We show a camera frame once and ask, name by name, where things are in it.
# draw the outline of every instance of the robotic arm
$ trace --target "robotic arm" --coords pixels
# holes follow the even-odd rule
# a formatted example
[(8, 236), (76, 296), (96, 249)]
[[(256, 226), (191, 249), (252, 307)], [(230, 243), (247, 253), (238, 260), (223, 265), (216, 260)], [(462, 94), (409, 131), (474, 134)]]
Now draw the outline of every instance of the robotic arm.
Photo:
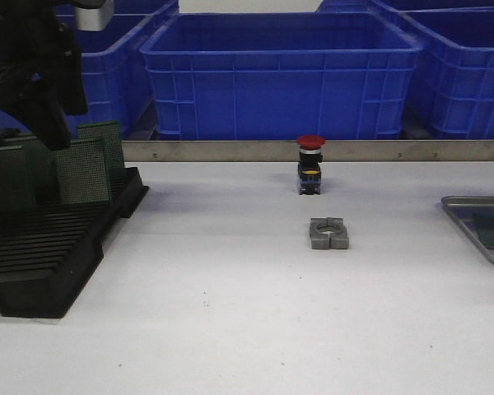
[(63, 117), (88, 110), (81, 49), (53, 7), (76, 7), (77, 27), (102, 30), (113, 0), (0, 0), (0, 109), (25, 124), (49, 149), (69, 147)]

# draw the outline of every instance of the red button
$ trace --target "red button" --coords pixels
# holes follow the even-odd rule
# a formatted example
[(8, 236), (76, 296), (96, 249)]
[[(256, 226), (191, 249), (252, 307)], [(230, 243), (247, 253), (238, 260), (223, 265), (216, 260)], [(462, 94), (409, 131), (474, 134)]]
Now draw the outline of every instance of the red button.
[(296, 142), (303, 146), (306, 150), (318, 150), (326, 143), (324, 138), (321, 136), (315, 136), (314, 134), (300, 136)]

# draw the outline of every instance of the white tabletop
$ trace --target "white tabletop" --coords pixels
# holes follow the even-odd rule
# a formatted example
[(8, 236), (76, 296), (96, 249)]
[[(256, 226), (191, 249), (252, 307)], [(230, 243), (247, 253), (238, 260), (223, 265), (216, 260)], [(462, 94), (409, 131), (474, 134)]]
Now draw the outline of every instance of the white tabletop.
[[(494, 266), (440, 208), (494, 163), (139, 164), (151, 187), (54, 324), (0, 317), (0, 395), (491, 394)], [(342, 217), (347, 251), (310, 248)]]

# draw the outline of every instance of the blue plastic crate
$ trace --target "blue plastic crate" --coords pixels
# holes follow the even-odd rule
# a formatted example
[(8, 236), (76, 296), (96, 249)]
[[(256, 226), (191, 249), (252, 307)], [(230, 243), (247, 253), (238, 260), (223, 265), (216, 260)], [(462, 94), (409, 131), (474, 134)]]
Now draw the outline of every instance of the blue plastic crate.
[(490, 10), (494, 8), (494, 0), (368, 0), (368, 6), (389, 21), (398, 24), (399, 12)]
[[(115, 14), (153, 14), (163, 8), (166, 4), (174, 3), (178, 6), (178, 0), (115, 0)], [(73, 7), (71, 5), (56, 6), (55, 13), (58, 15), (73, 15)]]
[(368, 13), (202, 14), (141, 48), (163, 138), (397, 138), (419, 48)]
[(324, 0), (317, 12), (366, 12), (367, 0)]
[(494, 11), (411, 12), (425, 48), (408, 105), (440, 138), (494, 138)]
[[(166, 11), (150, 16), (114, 16), (101, 32), (75, 30), (82, 47), (82, 78), (89, 111), (86, 115), (67, 116), (70, 130), (74, 132), (81, 123), (117, 119), (123, 136), (128, 135), (152, 99), (138, 47), (170, 16)], [(74, 26), (72, 16), (59, 18)], [(25, 129), (0, 111), (0, 128), (4, 127)]]

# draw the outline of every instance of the metal tray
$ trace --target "metal tray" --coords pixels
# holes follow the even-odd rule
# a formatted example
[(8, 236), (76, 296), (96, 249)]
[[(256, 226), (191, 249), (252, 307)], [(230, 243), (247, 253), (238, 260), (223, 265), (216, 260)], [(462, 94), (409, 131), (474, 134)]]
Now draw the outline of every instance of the metal tray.
[(494, 197), (449, 196), (441, 199), (443, 208), (463, 232), (473, 241), (487, 259), (494, 263), (494, 249), (487, 249), (479, 241), (473, 214), (494, 216)]

